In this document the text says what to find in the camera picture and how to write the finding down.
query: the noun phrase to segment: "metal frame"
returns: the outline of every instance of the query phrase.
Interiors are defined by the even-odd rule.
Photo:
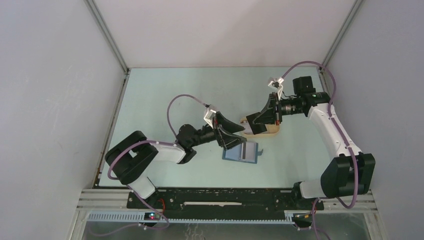
[[[322,61],[322,65],[327,66],[333,57],[337,47],[339,46],[340,42],[342,41],[343,37],[345,36],[346,32],[348,31],[349,27],[351,26],[353,20],[355,19],[355,16],[358,14],[359,9],[362,6],[362,3],[364,0],[356,0],[353,3],[352,8],[350,9],[349,13],[347,14],[346,19],[344,20],[343,24],[341,25],[340,30],[337,33],[337,36],[335,37],[330,49],[328,50],[327,54],[325,55],[324,60]]]
[[[128,73],[129,68],[127,64],[125,63],[124,57],[122,56],[121,52],[119,51],[119,48],[112,37],[111,32],[109,31],[108,26],[105,23],[105,20],[102,17],[102,14],[100,13],[99,8],[97,7],[97,4],[95,0],[84,0],[87,4],[88,10],[93,15],[96,23],[100,27],[101,32],[103,33],[106,42],[109,44],[110,48],[113,51],[113,54],[115,54],[116,59],[119,61],[120,66],[122,67],[124,73]]]
[[[128,209],[127,201],[129,189],[84,189],[81,193],[76,212],[73,217],[68,240],[81,240],[87,222],[144,222],[144,213],[149,209]],[[350,201],[351,197],[342,197]],[[337,199],[323,200],[324,210],[318,214],[360,213],[364,214],[371,240],[386,240],[384,227],[379,217],[376,203],[371,191],[358,195],[357,202],[352,209],[344,208]],[[286,210],[286,219],[282,220],[201,220],[201,219],[169,219],[171,223],[222,223],[222,224],[294,224],[292,217],[295,214],[304,214],[305,210]]]

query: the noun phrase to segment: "cable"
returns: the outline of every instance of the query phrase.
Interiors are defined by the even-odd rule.
[[[290,95],[290,96],[286,96],[286,94],[284,93],[284,91],[282,91],[282,94],[284,95],[284,97],[289,98],[289,97],[296,97],[296,95]]]
[[[174,146],[174,143],[170,143],[170,142],[163,142],[163,141],[154,141],[154,140],[144,140],[144,141],[139,141],[134,143],[133,145],[129,146],[127,149],[125,149],[123,152],[121,152],[116,158],[115,160],[113,160],[113,162],[110,164],[109,170],[107,171],[107,177],[112,179],[112,180],[117,180],[117,177],[113,177],[112,174],[112,170],[114,169],[115,165],[117,164],[117,162],[125,155],[127,154],[129,151],[131,151],[133,148],[140,146],[142,144],[162,144],[162,145],[167,145],[167,146]],[[97,233],[93,233],[91,231],[91,229],[88,229],[88,232],[90,234],[92,234],[93,236],[96,237],[104,237],[104,236],[108,236],[108,235],[112,235],[118,231],[121,231],[122,229],[126,229],[129,227],[134,227],[134,226],[143,226],[145,229],[154,229],[154,230],[163,230],[166,229],[167,227],[169,227],[170,225],[170,221],[168,220],[168,218],[163,214],[163,212],[159,212],[157,211],[154,207],[150,206],[136,191],[134,191],[130,186],[127,185],[127,187],[134,192],[135,196],[137,196],[137,198],[150,210],[152,210],[153,212],[159,214],[161,216],[161,218],[163,218],[166,221],[166,226],[161,226],[161,227],[151,227],[151,226],[146,226],[144,224],[141,223],[131,223],[128,225],[125,225],[123,227],[120,227],[112,232],[108,232],[108,233],[103,233],[103,234],[97,234]],[[162,200],[162,204],[163,204],[163,210],[165,210],[165,202]]]
[[[131,223],[131,224],[122,226],[122,227],[115,229],[115,230],[108,232],[108,233],[95,233],[95,232],[92,231],[91,227],[87,227],[87,231],[95,237],[106,237],[106,236],[112,235],[114,233],[117,233],[117,232],[119,232],[123,229],[129,228],[129,227],[135,227],[135,226],[138,226],[138,225],[139,225],[138,223]]]
[[[306,231],[306,230],[309,231],[309,230],[311,230],[311,228],[309,228],[309,227],[299,227],[296,223],[294,224],[293,227],[295,227],[298,231]],[[318,228],[318,227],[316,228],[316,230],[318,232],[324,234],[327,237],[328,240],[331,240],[331,237],[324,230],[322,230],[321,228]]]
[[[287,76],[287,74],[289,74],[289,72],[291,70],[293,70],[295,67],[297,67],[299,65],[302,65],[302,64],[314,64],[314,65],[317,65],[320,68],[323,68],[328,73],[328,75],[331,78],[331,81],[332,81],[332,84],[333,84],[333,91],[332,91],[332,94],[331,94],[330,101],[328,102],[327,112],[328,112],[328,116],[330,117],[330,119],[331,119],[332,123],[334,124],[335,128],[337,129],[338,133],[341,135],[341,138],[343,139],[343,142],[346,145],[346,147],[347,147],[347,149],[348,149],[348,151],[350,153],[350,157],[352,158],[352,161],[353,161],[353,175],[354,175],[354,180],[353,180],[354,181],[353,197],[352,197],[352,201],[350,202],[350,204],[347,205],[346,203],[344,203],[340,197],[337,197],[337,199],[343,205],[343,207],[345,207],[347,209],[351,209],[351,208],[353,208],[355,206],[355,203],[356,203],[357,197],[358,197],[358,185],[359,185],[359,183],[358,183],[358,180],[359,180],[359,177],[358,177],[358,163],[357,163],[357,159],[355,157],[355,153],[354,153],[352,147],[350,147],[348,138],[343,133],[343,131],[342,131],[341,127],[339,126],[339,124],[337,123],[336,119],[334,117],[332,117],[333,114],[331,112],[331,106],[332,106],[333,101],[334,101],[334,98],[336,96],[336,90],[337,90],[336,79],[333,76],[333,74],[331,73],[331,71],[326,66],[324,66],[323,64],[321,64],[319,62],[316,62],[316,61],[301,61],[301,62],[298,62],[298,63],[294,64],[293,66],[291,66],[282,75],[282,78],[284,79]],[[317,229],[317,227],[315,226],[315,211],[314,211],[314,209],[315,209],[315,206],[316,206],[316,204],[317,204],[317,202],[319,200],[320,200],[319,198],[315,199],[315,201],[312,204],[312,226],[313,226],[313,230],[315,231],[316,239],[318,239],[318,240],[321,239],[320,236],[318,235],[318,231],[324,233],[327,236],[327,238],[330,239],[326,232],[324,232],[323,230],[319,230],[319,228]]]
[[[206,103],[202,102],[200,99],[198,99],[197,97],[195,97],[195,96],[193,96],[193,95],[190,95],[190,94],[180,94],[180,95],[175,96],[175,97],[171,100],[171,102],[169,102],[169,104],[168,104],[168,108],[166,109],[166,120],[168,121],[169,128],[171,129],[171,131],[172,131],[172,133],[173,133],[173,135],[174,135],[175,137],[177,136],[177,134],[175,133],[175,131],[174,131],[174,129],[173,129],[173,127],[172,127],[172,125],[171,125],[171,120],[170,120],[170,109],[171,109],[171,105],[172,105],[172,103],[173,103],[175,100],[177,100],[178,98],[181,98],[181,97],[189,97],[189,98],[192,98],[192,99],[194,99],[196,102],[198,102],[198,103],[202,104],[203,106],[205,106],[205,107],[207,106],[207,104],[206,104]]]

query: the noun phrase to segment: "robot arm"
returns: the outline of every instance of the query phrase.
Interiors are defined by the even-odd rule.
[[[272,80],[273,87],[278,92],[283,88],[283,80]],[[331,116],[328,113],[330,97],[326,92],[316,92],[310,76],[299,77],[293,80],[296,96],[280,99],[281,94],[273,92],[269,95],[268,102],[261,112],[247,116],[247,121],[253,134],[266,131],[265,124],[279,125],[282,116],[305,114],[317,128],[328,154],[332,159],[320,179],[303,181],[294,184],[293,191],[297,197],[309,198],[335,198],[350,196],[354,193],[354,170],[351,153],[352,148],[358,165],[358,194],[367,193],[374,172],[375,159],[372,154],[364,154],[355,145],[346,130],[340,123],[334,106],[330,106]],[[348,146],[340,134],[344,133]]]
[[[150,197],[149,202],[155,202],[156,187],[142,175],[151,162],[185,164],[196,155],[195,146],[217,141],[227,150],[246,142],[246,138],[234,134],[245,128],[226,119],[213,106],[206,106],[203,119],[207,124],[200,129],[190,124],[181,126],[175,143],[147,140],[141,131],[135,131],[107,152],[106,162],[121,184],[128,185],[143,199]]]

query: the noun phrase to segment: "floor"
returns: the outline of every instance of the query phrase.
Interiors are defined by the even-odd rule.
[[[136,130],[148,139],[173,142],[167,123],[167,106],[178,94],[191,94],[216,106],[233,122],[259,112],[273,91],[269,77],[279,77],[288,67],[133,68],[129,76],[109,148]],[[322,85],[315,67],[295,68],[284,81],[286,95],[293,94],[292,79],[311,76],[317,92]],[[200,128],[204,108],[190,98],[179,98],[170,110],[177,130],[183,124]],[[197,155],[186,164],[152,162],[146,171],[157,187],[291,188],[295,182],[317,179],[330,162],[315,126],[303,114],[284,116],[279,133],[253,138],[263,149],[257,164],[223,160],[216,142],[196,146]],[[103,173],[109,169],[104,164]],[[99,186],[120,187],[107,174]]]

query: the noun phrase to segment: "purple cable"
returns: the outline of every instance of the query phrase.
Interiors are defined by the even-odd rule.
[[[144,140],[144,141],[139,141],[134,143],[133,145],[129,146],[127,149],[125,149],[123,152],[121,152],[116,158],[115,160],[113,160],[113,162],[110,164],[109,170],[107,171],[107,177],[112,179],[112,180],[116,180],[118,178],[116,177],[112,177],[111,173],[112,170],[114,169],[115,165],[117,164],[117,162],[125,155],[127,154],[129,151],[131,151],[131,149],[140,146],[142,144],[162,144],[162,145],[167,145],[167,146],[174,146],[174,143],[170,143],[170,142],[164,142],[164,141],[154,141],[154,140]],[[146,206],[148,207],[150,210],[152,210],[153,212],[159,214],[167,223],[166,226],[164,227],[150,227],[150,226],[144,226],[145,228],[148,229],[155,229],[155,230],[162,230],[162,229],[166,229],[169,225],[170,222],[168,220],[168,218],[166,216],[164,216],[161,212],[157,211],[156,209],[154,209],[152,206],[150,206],[146,201],[144,201],[144,199],[136,192],[134,191],[130,186],[127,186],[129,189],[131,189],[134,194],[137,196],[138,199],[140,199],[140,201]]]
[[[306,231],[306,230],[311,230],[309,227],[299,227],[296,223],[294,224],[294,227],[297,228],[299,231]],[[316,228],[316,230],[322,234],[324,234],[328,240],[331,240],[331,237],[321,228]]]
[[[353,208],[355,206],[355,203],[356,203],[357,197],[358,197],[358,185],[359,185],[359,183],[358,183],[358,180],[359,180],[358,179],[359,178],[359,176],[358,176],[358,163],[357,163],[357,159],[355,157],[355,153],[354,153],[353,149],[349,146],[350,144],[349,144],[348,138],[343,133],[343,131],[342,131],[341,127],[339,126],[339,124],[337,123],[336,119],[334,117],[332,117],[333,114],[331,112],[331,106],[332,106],[333,101],[334,101],[334,98],[336,96],[336,89],[337,89],[336,79],[333,76],[333,74],[331,73],[331,71],[326,66],[324,66],[323,64],[321,64],[319,62],[316,62],[316,61],[301,61],[301,62],[298,62],[298,63],[294,64],[293,66],[291,66],[283,74],[283,76],[281,78],[284,79],[287,76],[287,74],[289,74],[289,72],[291,70],[293,70],[295,67],[297,67],[299,65],[302,65],[302,64],[314,64],[314,65],[317,65],[317,66],[323,68],[328,73],[328,75],[331,78],[331,81],[332,81],[332,84],[333,84],[333,92],[331,94],[330,101],[328,102],[327,112],[328,112],[328,115],[329,115],[332,123],[334,124],[335,128],[337,129],[338,133],[341,135],[341,138],[343,139],[344,144],[347,146],[347,149],[348,149],[348,151],[350,153],[350,157],[352,158],[352,161],[353,161],[353,174],[354,174],[354,187],[353,187],[352,201],[350,202],[349,205],[347,205],[346,203],[344,203],[342,201],[342,199],[340,197],[337,197],[337,200],[343,205],[343,207],[345,207],[347,209],[351,209],[351,208]],[[317,202],[319,200],[320,200],[319,198],[315,199],[315,201],[312,204],[312,226],[313,226],[313,230],[315,231],[316,239],[318,239],[318,240],[321,239],[320,236],[318,235],[318,232],[322,232],[323,234],[325,234],[325,236],[328,239],[330,239],[330,237],[328,236],[328,234],[326,232],[324,232],[323,230],[321,230],[321,229],[319,229],[319,228],[317,228],[315,226],[315,206],[316,206],[316,204],[317,204]]]
[[[174,143],[170,143],[170,142],[164,142],[164,141],[154,141],[154,140],[144,140],[144,141],[139,141],[139,142],[136,142],[136,143],[134,143],[133,145],[131,145],[131,146],[129,146],[127,149],[125,149],[123,152],[121,152],[116,158],[115,158],[115,160],[113,160],[113,162],[110,164],[110,167],[109,167],[109,170],[107,171],[107,177],[108,178],[110,178],[110,179],[112,179],[112,180],[117,180],[118,178],[116,178],[116,177],[113,177],[111,174],[112,174],[112,170],[114,169],[114,167],[115,167],[115,165],[117,164],[117,162],[125,155],[125,154],[127,154],[129,151],[131,151],[131,149],[133,149],[133,148],[135,148],[135,147],[137,147],[137,146],[140,146],[140,145],[142,145],[142,144],[162,144],[162,145],[167,145],[167,146],[173,146],[174,145]],[[153,212],[155,212],[155,213],[157,213],[157,214],[159,214],[165,221],[166,221],[166,226],[161,226],[161,227],[151,227],[151,226],[146,226],[146,225],[144,225],[144,224],[141,224],[141,223],[131,223],[131,224],[128,224],[128,225],[125,225],[125,226],[122,226],[122,227],[120,227],[120,228],[118,228],[118,229],[116,229],[116,230],[113,230],[113,231],[111,231],[111,232],[108,232],[108,233],[100,233],[100,234],[98,234],[98,233],[94,233],[94,232],[92,232],[91,231],[91,229],[90,228],[88,228],[88,232],[91,234],[91,235],[93,235],[93,236],[96,236],[96,237],[105,237],[105,236],[109,236],[109,235],[112,235],[112,234],[114,234],[114,233],[117,233],[117,232],[119,232],[119,231],[121,231],[121,230],[123,230],[123,229],[126,229],[126,228],[129,228],[129,227],[135,227],[135,226],[143,226],[144,228],[146,228],[146,229],[154,229],[154,230],[164,230],[164,229],[166,229],[167,227],[169,227],[169,225],[170,225],[170,221],[168,220],[168,218],[163,214],[163,213],[161,213],[160,211],[158,211],[158,210],[156,210],[154,207],[152,207],[152,206],[150,206],[146,201],[144,201],[144,199],[136,192],[136,191],[134,191],[130,186],[128,186],[127,185],[127,187],[129,188],[129,189],[131,189],[133,192],[134,192],[134,194],[137,196],[137,198],[138,199],[140,199],[140,201],[147,207],[147,208],[149,208],[150,210],[152,210]]]
[[[174,131],[174,129],[173,129],[173,127],[172,127],[172,125],[171,125],[171,120],[170,120],[170,109],[171,109],[171,105],[172,105],[172,103],[173,103],[175,100],[177,100],[178,98],[181,98],[181,97],[189,97],[189,98],[194,99],[196,102],[198,102],[198,103],[202,104],[203,106],[206,106],[206,105],[207,105],[206,103],[202,102],[202,101],[201,101],[200,99],[198,99],[197,97],[195,97],[195,96],[193,96],[193,95],[190,95],[190,94],[180,94],[180,95],[175,96],[175,97],[171,100],[171,102],[169,102],[168,108],[166,109],[166,120],[168,120],[169,128],[171,129],[171,131],[172,131],[172,133],[173,133],[173,135],[174,135],[175,137],[177,136],[177,134],[176,134],[176,132]]]
[[[357,197],[358,197],[358,163],[357,163],[357,159],[355,157],[355,153],[353,151],[353,149],[349,146],[349,141],[348,138],[345,136],[345,134],[343,133],[342,129],[340,128],[339,124],[336,122],[336,120],[332,117],[332,112],[331,112],[331,106],[333,104],[334,98],[336,96],[336,79],[334,78],[333,74],[331,73],[331,71],[324,65],[322,65],[319,62],[316,61],[301,61],[298,62],[296,64],[294,64],[293,66],[291,66],[283,75],[282,78],[284,79],[287,74],[289,74],[289,72],[291,70],[293,70],[295,67],[302,65],[302,64],[314,64],[317,65],[318,67],[323,68],[328,75],[330,76],[331,80],[332,80],[332,84],[333,84],[333,92],[331,94],[331,98],[330,101],[328,103],[328,107],[327,107],[327,112],[328,115],[330,116],[330,119],[332,121],[332,123],[334,124],[335,128],[337,129],[338,133],[341,135],[341,138],[343,139],[344,144],[347,146],[347,149],[349,150],[350,153],[350,157],[352,158],[353,161],[353,174],[354,174],[354,188],[353,188],[353,197],[352,197],[352,202],[350,202],[349,205],[347,205],[346,203],[344,203],[339,197],[337,197],[338,201],[347,209],[351,209],[355,206],[355,203],[357,201]]]
[[[95,233],[95,232],[92,231],[92,229],[90,227],[87,227],[87,231],[95,237],[106,237],[106,236],[112,235],[114,233],[117,233],[117,232],[119,232],[123,229],[129,228],[129,227],[135,227],[135,226],[138,226],[138,225],[139,225],[138,223],[131,223],[131,224],[122,226],[122,227],[115,229],[115,230],[108,232],[108,233]]]

